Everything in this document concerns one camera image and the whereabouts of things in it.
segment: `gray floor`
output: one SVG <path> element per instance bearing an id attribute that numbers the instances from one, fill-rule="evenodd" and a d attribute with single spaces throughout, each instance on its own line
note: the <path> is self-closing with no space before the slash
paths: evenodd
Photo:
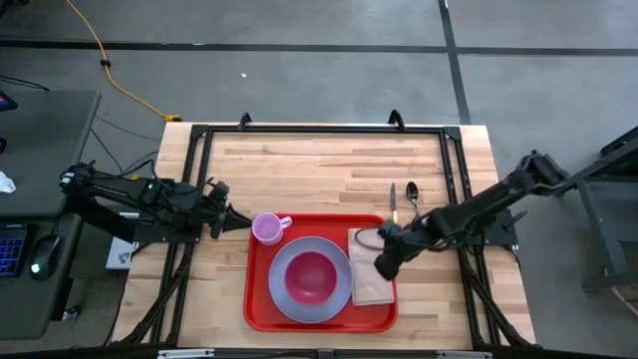
<path id="1" fill-rule="evenodd" d="M 457 44 L 488 47 L 631 48 L 632 0 L 449 0 Z M 436 0 L 76 0 L 105 40 L 240 44 L 445 45 Z M 62 0 L 32 0 L 0 19 L 0 36 L 90 39 Z M 409 123 L 458 124 L 447 55 L 111 51 L 128 89 L 187 121 L 382 123 L 399 109 Z M 460 56 L 473 124 L 488 127 L 498 173 L 531 149 L 576 171 L 637 125 L 638 58 Z M 53 89 L 97 89 L 99 114 L 159 137 L 161 118 L 107 82 L 99 54 L 2 49 L 0 74 Z M 158 143 L 99 121 L 95 131 L 127 166 Z M 85 160 L 117 168 L 94 139 Z M 580 281 L 601 270 L 580 199 L 529 198 L 516 229 L 539 344 L 552 349 L 638 356 L 638 318 L 609 291 L 585 295 Z M 83 317 L 41 340 L 0 342 L 0 351 L 98 345 L 115 316 L 121 278 L 80 291 Z"/>

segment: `bowl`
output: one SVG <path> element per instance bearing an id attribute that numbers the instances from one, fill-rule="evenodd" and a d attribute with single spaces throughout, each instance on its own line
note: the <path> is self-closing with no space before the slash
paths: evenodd
<path id="1" fill-rule="evenodd" d="M 286 270 L 292 259 L 306 252 L 318 252 L 328 257 L 337 270 L 337 284 L 334 293 L 319 305 L 305 305 L 297 302 L 286 289 Z M 346 253 L 332 241 L 305 236 L 287 243 L 277 252 L 268 272 L 268 290 L 277 309 L 297 323 L 323 323 L 339 314 L 352 294 L 352 269 Z"/>
<path id="2" fill-rule="evenodd" d="M 325 303 L 337 287 L 337 269 L 330 258 L 307 251 L 294 257 L 286 268 L 285 285 L 288 294 L 298 303 Z"/>

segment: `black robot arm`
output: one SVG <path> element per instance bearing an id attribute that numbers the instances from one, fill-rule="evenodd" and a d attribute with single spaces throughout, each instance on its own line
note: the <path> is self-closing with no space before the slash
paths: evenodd
<path id="1" fill-rule="evenodd" d="M 375 260 L 375 267 L 384 278 L 394 279 L 399 266 L 423 250 L 441 251 L 462 245 L 468 236 L 487 230 L 508 206 L 528 194 L 550 195 L 567 177 L 549 155 L 532 151 L 505 179 L 463 203 L 435 208 L 403 228 L 386 221 L 379 229 L 384 250 Z"/>
<path id="2" fill-rule="evenodd" d="M 97 203 L 96 197 L 138 209 L 150 215 L 146 224 L 177 233 L 197 230 L 199 224 L 210 225 L 210 236 L 218 238 L 223 231 L 249 227 L 251 221 L 226 206 L 228 186 L 219 181 L 208 183 L 213 189 L 202 195 L 204 185 L 193 186 L 172 179 L 126 179 L 97 171 L 93 164 L 77 164 L 62 173 L 60 187 L 68 196 L 67 211 L 121 239 L 133 241 L 136 225 Z"/>

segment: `wire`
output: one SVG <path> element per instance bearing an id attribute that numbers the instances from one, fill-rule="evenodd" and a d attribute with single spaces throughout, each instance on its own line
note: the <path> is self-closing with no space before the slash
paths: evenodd
<path id="1" fill-rule="evenodd" d="M 13 78 L 11 76 L 5 76 L 5 75 L 0 75 L 0 79 L 3 79 L 3 82 L 6 82 L 8 84 L 12 84 L 12 85 L 17 85 L 17 86 L 25 86 L 25 87 L 29 87 L 32 89 L 41 89 L 44 91 L 49 91 L 49 88 L 46 86 L 42 86 L 40 84 L 36 84 L 34 82 L 31 81 L 27 81 L 27 80 L 22 80 L 22 79 L 17 79 L 17 78 Z"/>
<path id="2" fill-rule="evenodd" d="M 104 122 L 104 123 L 107 123 L 107 124 L 109 124 L 109 125 L 113 126 L 114 128 L 116 128 L 116 129 L 120 130 L 120 131 L 124 131 L 124 132 L 126 132 L 127 134 L 129 134 L 129 135 L 133 135 L 133 136 L 135 136 L 135 137 L 139 137 L 139 138 L 141 138 L 141 139 L 145 139 L 145 140 L 149 140 L 149 141 L 157 141 L 157 142 L 161 142 L 161 139 L 154 139 L 154 138 L 146 137 L 146 136 L 144 136 L 144 135 L 140 135 L 140 134 L 136 134 L 136 133 L 134 133 L 134 132 L 131 132 L 131 131 L 127 130 L 127 129 L 123 129 L 123 128 L 121 128 L 120 126 L 118 126 L 118 125 L 116 125 L 116 124 L 114 124 L 114 123 L 112 123 L 112 122 L 110 122 L 110 121 L 107 121 L 107 120 L 105 120 L 105 119 L 101 118 L 100 116 L 97 116 L 97 115 L 96 115 L 96 119 L 98 119 L 98 120 L 100 120 L 100 121 L 102 121 L 102 122 Z"/>
<path id="3" fill-rule="evenodd" d="M 93 30 L 93 26 L 91 26 L 91 24 L 89 23 L 89 20 L 87 20 L 87 18 L 82 14 L 82 12 L 80 12 L 80 10 L 78 10 L 78 8 L 76 8 L 75 5 L 73 5 L 71 0 L 67 0 L 67 4 L 69 4 L 69 6 L 71 6 L 73 11 L 75 11 L 76 14 L 78 14 L 78 16 L 85 23 L 85 25 L 87 25 L 87 28 L 89 29 L 89 31 L 93 35 L 93 38 L 98 43 L 98 47 L 100 48 L 100 53 L 102 54 L 102 61 L 100 62 L 100 64 L 104 68 L 104 70 L 105 70 L 105 72 L 107 74 L 107 77 L 109 78 L 109 81 L 111 82 L 111 84 L 113 86 L 115 86 L 116 89 L 118 89 L 122 93 L 124 93 L 125 95 L 129 96 L 133 100 L 135 100 L 135 101 L 139 102 L 140 104 L 146 106 L 149 110 L 151 110 L 154 113 L 158 114 L 158 116 L 162 117 L 165 121 L 167 121 L 167 122 L 180 121 L 181 117 L 179 115 L 167 115 L 167 114 L 164 114 L 163 112 L 161 112 L 160 110 L 156 109 L 155 107 L 153 107 L 148 102 L 142 100 L 141 98 L 139 98 L 136 95 L 132 94 L 131 92 L 127 91 L 125 88 L 120 86 L 120 84 L 118 84 L 113 79 L 113 76 L 111 75 L 111 69 L 110 69 L 111 68 L 111 61 L 109 61 L 109 58 L 107 57 L 107 52 L 105 51 L 104 46 L 102 45 L 102 41 L 100 41 L 100 38 L 98 37 L 98 34 L 96 34 L 95 30 Z"/>
<path id="4" fill-rule="evenodd" d="M 359 238 L 359 233 L 361 233 L 364 230 L 365 229 L 359 229 L 359 230 L 357 230 L 355 232 L 355 240 L 357 241 L 357 243 L 359 243 L 359 245 L 361 245 L 362 247 L 364 247 L 366 249 L 370 249 L 370 250 L 374 250 L 374 251 L 383 251 L 383 247 L 370 245 L 368 243 L 364 243 L 363 241 L 361 241 L 361 238 Z"/>
<path id="5" fill-rule="evenodd" d="M 39 87 L 37 87 L 37 86 L 31 86 L 31 85 L 22 84 L 22 83 L 13 82 L 13 81 L 4 80 L 4 79 L 0 79 L 0 82 L 7 83 L 7 84 L 10 84 L 10 85 L 14 85 L 14 86 L 22 86 L 22 87 L 26 87 L 27 89 L 42 90 L 41 88 L 39 88 Z"/>
<path id="6" fill-rule="evenodd" d="M 516 264 L 518 264 L 518 271 L 522 271 L 522 268 L 520 267 L 520 259 L 518 259 L 518 254 L 516 253 L 516 251 L 511 247 L 511 245 L 504 245 L 504 247 L 514 256 L 514 259 L 516 259 Z"/>
<path id="7" fill-rule="evenodd" d="M 130 168 L 132 168 L 133 166 L 135 166 L 138 162 L 142 161 L 143 159 L 147 158 L 148 156 L 154 155 L 154 154 L 158 154 L 158 151 L 153 151 L 153 152 L 149 152 L 146 155 L 140 157 L 139 159 L 137 159 L 135 162 L 133 162 L 130 166 L 128 166 L 127 168 L 125 168 L 123 170 L 123 172 L 128 171 Z"/>
<path id="8" fill-rule="evenodd" d="M 141 169 L 142 167 L 151 164 L 151 173 L 153 174 L 153 176 L 156 179 L 159 179 L 160 177 L 158 176 L 158 173 L 156 173 L 156 162 L 153 159 L 149 159 L 144 161 L 143 163 L 135 166 L 133 169 L 131 170 L 127 170 L 127 171 L 122 171 L 119 175 L 114 175 L 114 176 L 106 176 L 106 177 L 101 177 L 99 178 L 100 180 L 110 180 L 110 179 L 120 179 L 124 176 L 128 176 L 132 173 L 134 173 L 135 171 Z M 214 184 L 212 184 L 212 180 L 214 180 L 214 178 L 209 178 L 207 179 L 204 183 L 198 184 L 197 186 L 195 186 L 194 188 L 191 188 L 189 190 L 185 190 L 185 191 L 180 191 L 180 190 L 175 190 L 174 188 L 171 188 L 169 186 L 167 186 L 164 182 L 162 182 L 161 180 L 158 180 L 158 184 L 161 185 L 161 187 L 163 187 L 164 189 L 168 190 L 171 193 L 174 194 L 189 194 L 189 193 L 193 193 L 195 191 L 199 191 L 202 188 L 204 188 L 207 184 L 211 184 L 214 186 Z"/>
<path id="9" fill-rule="evenodd" d="M 131 259 L 136 256 L 136 254 L 140 253 L 142 249 L 146 248 L 150 242 L 138 243 L 138 247 L 131 253 Z"/>
<path id="10" fill-rule="evenodd" d="M 480 235 L 480 245 L 478 245 L 478 251 L 472 252 L 470 248 L 468 247 L 468 252 L 473 256 L 481 255 L 484 251 L 485 251 L 485 232 L 483 232 Z"/>
<path id="11" fill-rule="evenodd" d="M 129 281 L 129 273 L 127 272 L 127 275 L 124 278 L 124 283 L 122 283 L 122 293 L 120 294 L 120 300 L 118 301 L 118 303 L 122 303 L 122 299 L 124 298 L 124 293 L 127 288 L 128 281 Z M 111 324 L 111 329 L 109 329 L 109 334 L 104 340 L 104 343 L 102 343 L 102 346 L 107 346 L 107 344 L 109 344 L 111 342 L 111 339 L 113 338 L 113 333 L 116 329 L 116 323 L 118 322 L 118 316 L 120 315 L 121 307 L 122 305 L 118 304 L 118 309 L 116 310 L 116 316 L 113 318 L 113 324 Z"/>
<path id="12" fill-rule="evenodd" d="M 120 173 L 122 173 L 122 166 L 120 166 L 120 163 L 118 162 L 118 160 L 116 160 L 115 157 L 113 157 L 113 155 L 111 155 L 111 152 L 109 151 L 109 149 L 107 149 L 107 146 L 102 142 L 102 140 L 100 140 L 100 137 L 98 136 L 98 134 L 96 134 L 95 131 L 93 131 L 93 129 L 91 129 L 91 133 L 93 134 L 93 136 L 96 137 L 96 139 L 98 140 L 98 142 L 100 143 L 100 145 L 102 145 L 102 148 L 104 149 L 104 151 L 107 152 L 107 155 L 109 155 L 109 157 L 111 158 L 111 160 L 113 160 L 113 162 L 116 163 L 116 165 L 118 165 L 118 169 L 120 169 Z"/>

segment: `white paper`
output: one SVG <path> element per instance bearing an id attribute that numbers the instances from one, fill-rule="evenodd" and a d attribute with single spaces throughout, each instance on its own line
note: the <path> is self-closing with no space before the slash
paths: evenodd
<path id="1" fill-rule="evenodd" d="M 131 269 L 131 257 L 137 245 L 113 237 L 106 269 Z"/>
<path id="2" fill-rule="evenodd" d="M 13 181 L 0 171 L 0 192 L 13 193 L 15 190 L 16 186 Z"/>

